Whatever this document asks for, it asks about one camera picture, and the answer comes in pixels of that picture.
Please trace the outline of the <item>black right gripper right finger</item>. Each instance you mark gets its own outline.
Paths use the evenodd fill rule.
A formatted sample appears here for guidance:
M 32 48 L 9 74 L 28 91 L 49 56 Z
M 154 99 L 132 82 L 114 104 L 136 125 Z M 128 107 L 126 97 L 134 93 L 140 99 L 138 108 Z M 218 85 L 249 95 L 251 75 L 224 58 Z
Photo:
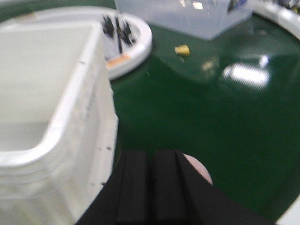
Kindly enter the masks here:
M 160 225 L 272 225 L 212 186 L 179 150 L 154 155 L 153 212 Z

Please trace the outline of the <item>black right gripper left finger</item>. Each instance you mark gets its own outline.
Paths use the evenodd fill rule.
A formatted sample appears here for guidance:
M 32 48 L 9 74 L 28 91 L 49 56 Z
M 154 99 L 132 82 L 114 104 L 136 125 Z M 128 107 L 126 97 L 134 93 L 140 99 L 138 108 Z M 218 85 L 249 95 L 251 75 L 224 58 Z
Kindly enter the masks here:
M 124 151 L 99 194 L 77 225 L 145 225 L 148 160 L 144 151 Z

